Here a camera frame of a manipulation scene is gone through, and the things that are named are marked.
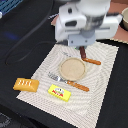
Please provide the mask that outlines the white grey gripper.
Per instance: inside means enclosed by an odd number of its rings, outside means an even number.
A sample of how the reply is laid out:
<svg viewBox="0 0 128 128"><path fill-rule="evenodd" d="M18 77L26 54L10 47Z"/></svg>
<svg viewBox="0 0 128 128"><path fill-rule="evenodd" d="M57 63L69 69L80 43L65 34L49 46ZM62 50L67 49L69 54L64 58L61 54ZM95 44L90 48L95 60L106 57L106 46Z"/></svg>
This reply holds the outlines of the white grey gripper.
<svg viewBox="0 0 128 128"><path fill-rule="evenodd" d="M55 39L67 46L85 46L96 39L111 38L122 20L119 13L109 13L109 4L67 4L59 8Z"/></svg>

